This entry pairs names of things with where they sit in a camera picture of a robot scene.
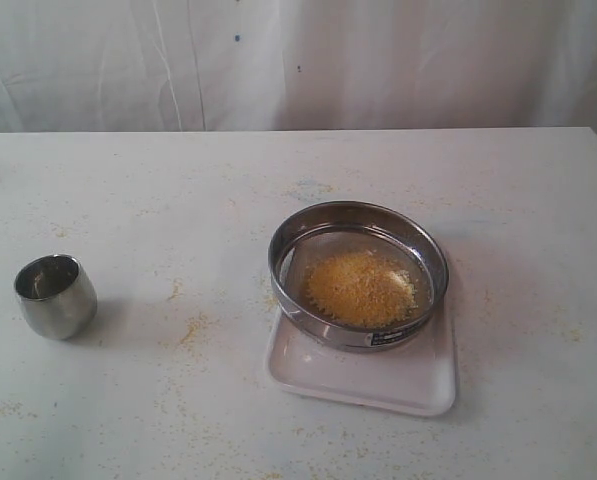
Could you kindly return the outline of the round stainless steel sieve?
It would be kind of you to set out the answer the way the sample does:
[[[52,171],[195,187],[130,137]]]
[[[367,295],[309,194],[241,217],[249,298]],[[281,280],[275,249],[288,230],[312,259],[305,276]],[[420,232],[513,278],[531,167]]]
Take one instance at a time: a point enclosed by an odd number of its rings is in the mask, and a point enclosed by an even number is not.
[[[396,260],[415,283],[418,308],[411,319],[384,328],[345,326],[309,304],[309,269],[336,254],[369,250]],[[337,350],[369,352],[394,348],[421,331],[440,310],[449,268],[433,237],[414,220],[386,207],[332,201],[288,217],[268,248],[271,285],[282,312],[300,331]]]

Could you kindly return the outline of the yellow grain powder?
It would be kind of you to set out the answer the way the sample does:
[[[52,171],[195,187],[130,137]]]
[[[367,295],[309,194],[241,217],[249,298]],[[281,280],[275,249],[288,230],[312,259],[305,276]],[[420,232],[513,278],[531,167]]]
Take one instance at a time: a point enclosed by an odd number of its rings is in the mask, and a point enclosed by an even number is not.
[[[330,256],[312,266],[309,304],[345,326],[378,329],[409,320],[417,289],[402,263],[369,250]]]

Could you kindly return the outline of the stainless steel cup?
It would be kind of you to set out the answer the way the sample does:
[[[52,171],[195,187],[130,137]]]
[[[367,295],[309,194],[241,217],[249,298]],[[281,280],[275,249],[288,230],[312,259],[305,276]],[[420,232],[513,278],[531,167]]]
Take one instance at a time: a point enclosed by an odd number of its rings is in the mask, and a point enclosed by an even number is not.
[[[67,340],[80,334],[97,313],[98,299],[89,276],[67,254],[33,260],[18,272],[13,286],[28,326],[47,339]]]

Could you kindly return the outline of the white square plastic tray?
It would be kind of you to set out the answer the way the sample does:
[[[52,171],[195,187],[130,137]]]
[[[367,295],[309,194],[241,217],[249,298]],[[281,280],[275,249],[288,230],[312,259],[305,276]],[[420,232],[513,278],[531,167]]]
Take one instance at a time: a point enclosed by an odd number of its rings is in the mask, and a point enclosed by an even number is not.
[[[412,339],[378,353],[326,347],[276,314],[266,369],[284,391],[419,417],[448,412],[456,399],[452,304],[443,306]]]

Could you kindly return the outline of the white backdrop curtain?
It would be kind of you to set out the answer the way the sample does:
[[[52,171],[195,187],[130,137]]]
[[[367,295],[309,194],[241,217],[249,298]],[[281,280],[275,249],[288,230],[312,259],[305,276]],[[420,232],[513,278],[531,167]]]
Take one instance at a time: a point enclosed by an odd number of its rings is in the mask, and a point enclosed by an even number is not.
[[[0,132],[551,125],[597,1],[0,1]]]

